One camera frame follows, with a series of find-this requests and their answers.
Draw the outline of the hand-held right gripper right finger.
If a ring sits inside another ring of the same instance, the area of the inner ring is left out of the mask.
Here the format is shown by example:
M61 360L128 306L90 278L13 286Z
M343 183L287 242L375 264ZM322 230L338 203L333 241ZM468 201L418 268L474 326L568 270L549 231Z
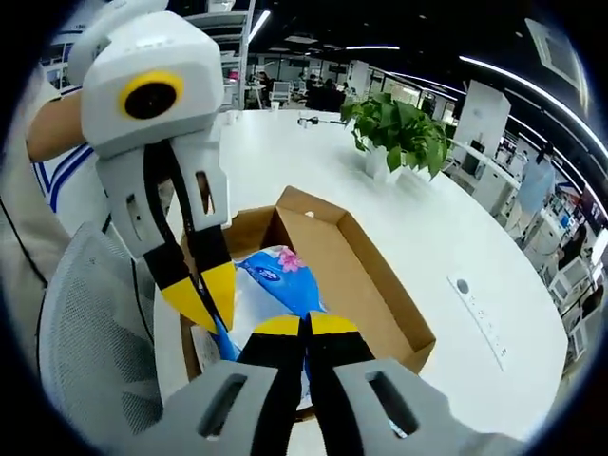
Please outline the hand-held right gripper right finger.
M460 455L473 432L445 396L392 358L377 359L350 320L306 319L310 390L330 455Z

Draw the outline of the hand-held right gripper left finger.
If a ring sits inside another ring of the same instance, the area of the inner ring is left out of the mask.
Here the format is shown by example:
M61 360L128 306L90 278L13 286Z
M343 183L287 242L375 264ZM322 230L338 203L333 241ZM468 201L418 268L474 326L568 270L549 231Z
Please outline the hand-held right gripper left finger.
M156 450L168 455L284 455L301 397L302 320L258 325L236 361L218 361L167 402Z

